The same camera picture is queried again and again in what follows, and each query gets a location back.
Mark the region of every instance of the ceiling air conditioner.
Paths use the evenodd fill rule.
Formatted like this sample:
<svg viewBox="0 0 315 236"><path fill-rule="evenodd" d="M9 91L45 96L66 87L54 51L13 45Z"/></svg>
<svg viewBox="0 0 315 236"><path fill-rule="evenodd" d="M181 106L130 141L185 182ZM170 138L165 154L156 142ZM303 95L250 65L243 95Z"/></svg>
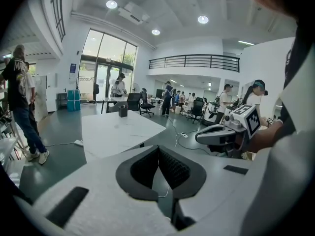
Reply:
<svg viewBox="0 0 315 236"><path fill-rule="evenodd" d="M128 19L136 25L142 24L149 18L141 7L132 2L129 2L124 8L119 8L118 10L120 16Z"/></svg>

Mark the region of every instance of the power strip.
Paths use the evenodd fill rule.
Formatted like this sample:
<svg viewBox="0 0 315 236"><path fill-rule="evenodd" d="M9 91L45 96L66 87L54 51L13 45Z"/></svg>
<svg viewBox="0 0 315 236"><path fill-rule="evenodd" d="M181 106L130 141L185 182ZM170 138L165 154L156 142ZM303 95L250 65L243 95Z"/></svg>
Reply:
<svg viewBox="0 0 315 236"><path fill-rule="evenodd" d="M186 135L184 132L180 133L182 136L184 136L185 138L188 138L188 135Z"/></svg>
<svg viewBox="0 0 315 236"><path fill-rule="evenodd" d="M76 140L74 144L83 147L83 140Z"/></svg>

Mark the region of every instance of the blue jeans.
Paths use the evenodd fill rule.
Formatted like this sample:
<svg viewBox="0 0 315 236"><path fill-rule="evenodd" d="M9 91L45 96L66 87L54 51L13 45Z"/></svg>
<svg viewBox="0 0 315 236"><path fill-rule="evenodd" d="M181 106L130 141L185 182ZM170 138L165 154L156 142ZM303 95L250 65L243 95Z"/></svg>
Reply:
<svg viewBox="0 0 315 236"><path fill-rule="evenodd" d="M34 128L31 125L29 119L29 109L28 108L15 108L13 110L13 115L16 123L23 130L24 136L28 141L28 145L30 147L30 153L34 154L36 152L36 148L38 148L40 153L44 153L47 151L43 142L41 141L39 135L36 133Z"/></svg>

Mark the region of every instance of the blue storage box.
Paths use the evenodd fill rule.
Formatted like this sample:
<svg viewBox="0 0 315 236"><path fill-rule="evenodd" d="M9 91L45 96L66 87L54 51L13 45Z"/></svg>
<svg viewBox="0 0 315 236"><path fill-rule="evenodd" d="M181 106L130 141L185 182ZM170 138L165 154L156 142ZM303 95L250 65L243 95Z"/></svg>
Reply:
<svg viewBox="0 0 315 236"><path fill-rule="evenodd" d="M69 112L81 110L80 90L68 90L67 99L67 110Z"/></svg>

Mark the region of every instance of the round ceiling light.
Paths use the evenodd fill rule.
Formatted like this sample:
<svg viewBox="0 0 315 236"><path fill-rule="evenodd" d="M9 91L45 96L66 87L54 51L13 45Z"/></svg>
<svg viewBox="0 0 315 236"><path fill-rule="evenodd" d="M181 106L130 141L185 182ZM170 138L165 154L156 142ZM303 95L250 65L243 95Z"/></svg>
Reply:
<svg viewBox="0 0 315 236"><path fill-rule="evenodd" d="M152 30L152 34L153 34L153 35L159 35L159 34L160 34L160 32L159 32L159 30L154 29L154 30Z"/></svg>
<svg viewBox="0 0 315 236"><path fill-rule="evenodd" d="M198 17L198 22L201 24L206 24L208 23L209 19L206 16L200 16Z"/></svg>
<svg viewBox="0 0 315 236"><path fill-rule="evenodd" d="M117 7L117 3L113 0L110 0L106 3L106 6L110 9L115 9Z"/></svg>

